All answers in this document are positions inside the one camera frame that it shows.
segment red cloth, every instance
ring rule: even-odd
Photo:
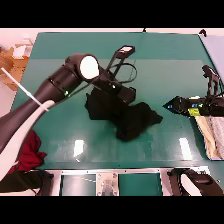
[[[47,154],[38,152],[40,145],[41,141],[38,135],[31,130],[19,155],[18,163],[9,170],[8,174],[13,173],[15,170],[30,171],[42,165]]]

